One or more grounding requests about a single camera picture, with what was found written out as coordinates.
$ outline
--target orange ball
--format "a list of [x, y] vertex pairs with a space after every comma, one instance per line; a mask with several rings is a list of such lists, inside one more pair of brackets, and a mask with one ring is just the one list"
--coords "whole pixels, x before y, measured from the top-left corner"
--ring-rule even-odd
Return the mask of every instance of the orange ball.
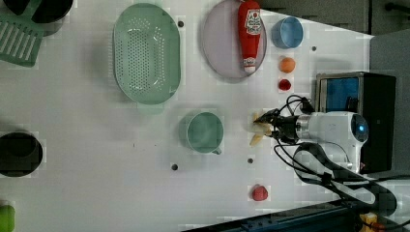
[[280, 62], [280, 70], [284, 73], [292, 73], [295, 67], [296, 62], [292, 58], [286, 57]]

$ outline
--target green plastic basket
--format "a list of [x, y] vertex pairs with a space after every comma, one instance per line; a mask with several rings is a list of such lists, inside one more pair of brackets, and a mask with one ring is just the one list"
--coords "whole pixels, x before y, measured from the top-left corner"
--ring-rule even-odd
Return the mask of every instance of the green plastic basket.
[[114, 28], [117, 82], [133, 101], [160, 104], [181, 80], [180, 35], [171, 16], [152, 4], [135, 4]]

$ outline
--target ketchup bottle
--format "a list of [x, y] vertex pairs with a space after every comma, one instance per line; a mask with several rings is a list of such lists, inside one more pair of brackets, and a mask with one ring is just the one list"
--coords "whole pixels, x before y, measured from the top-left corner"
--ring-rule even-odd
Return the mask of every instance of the ketchup bottle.
[[238, 11], [238, 27], [245, 72], [254, 73], [262, 29], [260, 7], [257, 2], [248, 0], [241, 4]]

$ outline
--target blue cup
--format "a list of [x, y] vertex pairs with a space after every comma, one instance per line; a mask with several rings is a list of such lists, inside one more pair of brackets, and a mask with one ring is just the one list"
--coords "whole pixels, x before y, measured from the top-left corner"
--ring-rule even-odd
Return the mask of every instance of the blue cup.
[[272, 29], [275, 46], [283, 49], [298, 47], [304, 39], [304, 28], [296, 17], [279, 21]]

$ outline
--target black bowl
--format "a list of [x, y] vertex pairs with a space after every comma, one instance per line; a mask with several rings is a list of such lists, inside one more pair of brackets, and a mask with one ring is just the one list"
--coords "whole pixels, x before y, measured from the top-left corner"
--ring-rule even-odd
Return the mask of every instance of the black bowl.
[[0, 174], [22, 177], [36, 170], [43, 159], [43, 147], [31, 134], [12, 132], [0, 137]]

